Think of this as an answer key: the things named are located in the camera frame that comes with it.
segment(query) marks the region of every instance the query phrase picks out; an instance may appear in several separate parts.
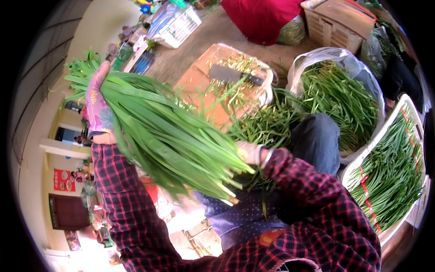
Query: plaid shirt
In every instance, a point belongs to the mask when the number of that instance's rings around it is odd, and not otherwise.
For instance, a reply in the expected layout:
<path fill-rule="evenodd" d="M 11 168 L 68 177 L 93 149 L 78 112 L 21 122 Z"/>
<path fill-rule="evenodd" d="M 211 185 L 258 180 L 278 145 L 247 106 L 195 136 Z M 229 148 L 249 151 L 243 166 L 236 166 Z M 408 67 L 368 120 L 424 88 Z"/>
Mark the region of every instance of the plaid shirt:
<path fill-rule="evenodd" d="M 165 222 L 116 145 L 93 144 L 92 159 L 95 188 L 127 271 L 277 271 L 301 260 L 315 271 L 381 269 L 378 236 L 347 190 L 286 149 L 273 153 L 264 173 L 312 220 L 293 223 L 269 246 L 261 245 L 258 236 L 219 257 L 197 260 L 182 260 L 175 251 Z"/>

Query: floral glove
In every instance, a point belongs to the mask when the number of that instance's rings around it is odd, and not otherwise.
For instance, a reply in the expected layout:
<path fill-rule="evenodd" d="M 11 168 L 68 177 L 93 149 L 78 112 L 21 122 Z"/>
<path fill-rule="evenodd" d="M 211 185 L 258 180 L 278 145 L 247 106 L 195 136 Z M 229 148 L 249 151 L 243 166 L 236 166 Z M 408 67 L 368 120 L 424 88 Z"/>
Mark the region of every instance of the floral glove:
<path fill-rule="evenodd" d="M 110 62 L 103 62 L 90 80 L 86 93 L 89 118 L 89 138 L 104 132 L 113 133 L 113 112 L 100 92 L 100 87 L 110 69 Z"/>

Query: knife handle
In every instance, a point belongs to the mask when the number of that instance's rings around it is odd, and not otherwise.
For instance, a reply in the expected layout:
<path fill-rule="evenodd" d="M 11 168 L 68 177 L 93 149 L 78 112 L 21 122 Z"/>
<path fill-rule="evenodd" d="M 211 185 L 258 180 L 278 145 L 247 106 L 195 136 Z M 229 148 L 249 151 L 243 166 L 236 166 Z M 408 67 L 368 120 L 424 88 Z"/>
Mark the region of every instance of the knife handle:
<path fill-rule="evenodd" d="M 250 82 L 253 82 L 259 86 L 263 85 L 264 80 L 262 80 L 259 77 L 254 77 L 253 75 L 248 74 L 248 78 L 247 78 Z"/>

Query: cleaver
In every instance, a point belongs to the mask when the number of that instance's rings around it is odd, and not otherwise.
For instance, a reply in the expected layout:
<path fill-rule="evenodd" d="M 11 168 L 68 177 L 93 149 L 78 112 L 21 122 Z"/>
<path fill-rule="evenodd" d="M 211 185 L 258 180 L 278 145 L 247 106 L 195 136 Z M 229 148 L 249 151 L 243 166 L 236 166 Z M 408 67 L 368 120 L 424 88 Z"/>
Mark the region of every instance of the cleaver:
<path fill-rule="evenodd" d="M 237 70 L 228 68 L 228 67 L 224 67 L 221 65 L 213 65 L 211 67 L 210 73 L 208 74 L 209 78 L 215 78 L 219 81 L 224 81 L 225 83 L 227 82 L 237 82 L 239 81 L 243 76 L 248 75 L 247 80 L 255 83 L 257 85 L 262 85 L 263 81 L 261 78 L 259 77 L 254 77 L 251 74 L 245 74 L 242 72 L 239 72 Z"/>

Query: red plaid sleeve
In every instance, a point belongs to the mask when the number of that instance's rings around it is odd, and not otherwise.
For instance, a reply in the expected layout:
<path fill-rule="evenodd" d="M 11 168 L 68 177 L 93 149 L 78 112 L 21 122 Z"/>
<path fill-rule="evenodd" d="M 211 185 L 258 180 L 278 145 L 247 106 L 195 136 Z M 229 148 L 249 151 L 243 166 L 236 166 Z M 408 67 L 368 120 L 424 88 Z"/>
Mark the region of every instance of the red plaid sleeve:
<path fill-rule="evenodd" d="M 92 144 L 95 188 L 101 193 L 110 236 L 127 271 L 166 271 L 181 265 L 134 166 L 116 145 Z"/>
<path fill-rule="evenodd" d="M 265 176 L 277 182 L 289 199 L 311 217 L 311 231 L 330 236 L 334 253 L 342 267 L 381 269 L 381 244 L 355 200 L 332 175 L 317 173 L 307 162 L 293 158 L 287 149 L 275 150 L 264 170 Z M 318 243 L 317 252 L 330 252 L 326 241 Z"/>

